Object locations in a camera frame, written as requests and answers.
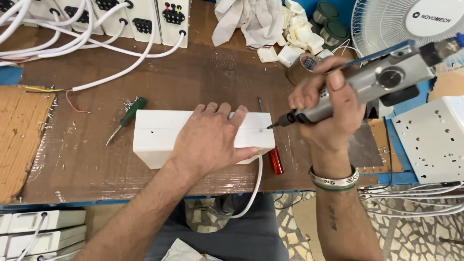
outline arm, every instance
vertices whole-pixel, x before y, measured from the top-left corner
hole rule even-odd
[[[179,132],[162,169],[77,254],[74,261],[142,260],[177,203],[206,173],[262,154],[257,147],[235,149],[233,142],[247,109],[198,105]]]
[[[346,62],[343,57],[327,57],[314,70],[321,74],[303,81],[289,97],[293,109],[311,108],[317,104],[318,90],[327,85],[333,117],[313,126],[301,125],[301,134],[308,141],[314,173],[329,179],[351,175],[348,140],[360,127],[365,111],[365,105],[357,104],[356,94],[342,72],[322,74]],[[377,237],[356,188],[343,192],[317,188],[316,194],[317,233],[326,260],[382,261]]]

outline silver bangle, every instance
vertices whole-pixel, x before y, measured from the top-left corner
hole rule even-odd
[[[314,184],[327,189],[344,189],[356,184],[359,179],[359,172],[351,165],[351,176],[343,179],[328,179],[318,177],[314,174],[313,166],[309,169],[309,176]]]

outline table fan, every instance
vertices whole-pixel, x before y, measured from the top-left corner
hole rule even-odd
[[[462,0],[356,0],[351,19],[354,46],[363,56],[406,39],[420,46],[464,33]],[[436,75],[464,75],[464,50],[435,66]]]

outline fan logo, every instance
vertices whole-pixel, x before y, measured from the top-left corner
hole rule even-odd
[[[418,18],[419,16],[422,19],[426,19],[426,20],[438,21],[438,22],[442,22],[442,23],[451,22],[451,19],[444,18],[444,17],[431,16],[431,15],[427,15],[427,14],[420,15],[419,12],[415,12],[415,13],[412,14],[413,18]]]

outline wooden table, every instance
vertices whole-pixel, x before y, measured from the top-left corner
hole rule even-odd
[[[245,39],[236,30],[231,41],[214,47],[211,35],[216,27],[214,4],[200,0],[192,3],[188,32],[189,46],[173,54],[144,62],[124,77],[84,91],[70,93],[70,99],[88,113],[76,113],[58,94],[51,129],[44,131],[39,153],[33,161],[22,192],[24,203],[58,203],[132,198],[157,173],[150,170],[132,152],[134,122],[121,129],[110,145],[108,137],[125,113],[123,103],[135,96],[149,101],[146,109],[193,110],[196,105],[214,101],[228,102],[232,109],[245,105],[259,111],[257,96],[273,120],[289,111],[287,97],[294,85],[286,78],[280,63],[260,63],[255,51],[245,49]],[[52,37],[44,28],[20,28],[3,46],[23,43],[25,31],[34,32],[29,41],[39,45]],[[106,37],[92,36],[97,40]],[[60,46],[71,37],[63,36]],[[133,39],[119,39],[115,46],[143,52],[146,44]],[[151,53],[168,50],[154,45]],[[137,57],[104,48],[79,50],[51,59],[26,63],[21,83],[55,85],[66,89],[117,73],[130,66]],[[313,189],[307,171],[311,165],[308,147],[299,134],[297,124],[275,129],[285,174],[275,175],[264,156],[261,191]],[[385,127],[381,121],[367,122],[350,140],[351,162],[362,173],[389,171]],[[204,177],[189,195],[217,195],[253,190],[258,161],[235,165]],[[401,171],[396,156],[393,170]],[[363,176],[361,183],[377,184],[376,176]]]

